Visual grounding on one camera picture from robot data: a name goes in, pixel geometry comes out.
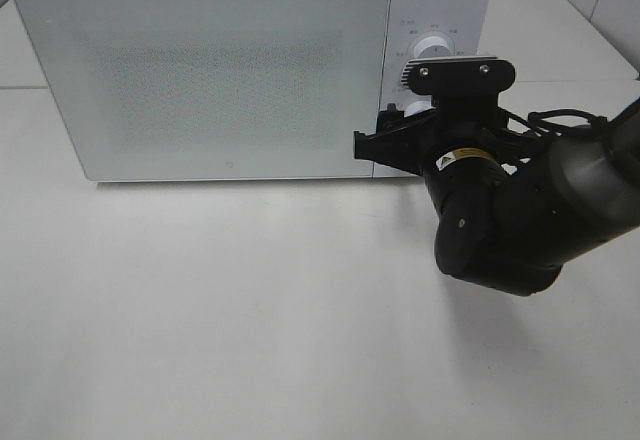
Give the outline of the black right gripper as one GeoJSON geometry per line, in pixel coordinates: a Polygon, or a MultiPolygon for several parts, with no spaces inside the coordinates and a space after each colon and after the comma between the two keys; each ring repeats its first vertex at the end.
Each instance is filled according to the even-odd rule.
{"type": "Polygon", "coordinates": [[[432,107],[405,118],[404,110],[388,103],[377,115],[374,134],[353,132],[353,156],[428,180],[440,175],[503,180],[503,166],[522,165],[540,139],[528,125],[511,129],[513,119],[500,107],[484,112],[432,107]]]}

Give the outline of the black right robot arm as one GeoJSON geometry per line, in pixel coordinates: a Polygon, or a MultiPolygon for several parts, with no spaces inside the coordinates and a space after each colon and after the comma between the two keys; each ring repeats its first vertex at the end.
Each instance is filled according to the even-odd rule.
{"type": "Polygon", "coordinates": [[[493,96],[441,97],[379,115],[354,155],[421,177],[438,217],[434,257],[451,277],[518,296],[639,225],[639,106],[613,119],[533,112],[519,129],[493,96]]]}

